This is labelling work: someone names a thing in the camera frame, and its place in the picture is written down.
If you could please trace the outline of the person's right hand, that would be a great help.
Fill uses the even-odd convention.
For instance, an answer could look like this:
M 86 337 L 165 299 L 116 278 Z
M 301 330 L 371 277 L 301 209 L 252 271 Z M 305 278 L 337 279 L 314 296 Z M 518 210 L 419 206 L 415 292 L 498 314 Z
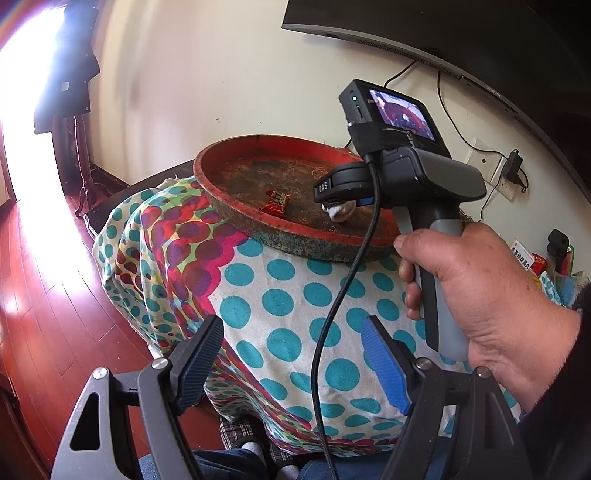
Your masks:
M 394 239 L 406 282 L 408 317 L 424 307 L 415 282 L 423 267 L 441 282 L 445 300 L 469 339 L 469 363 L 485 366 L 527 411 L 552 385 L 578 337 L 579 313 L 552 303 L 503 239 L 480 223 L 455 237 L 428 229 Z

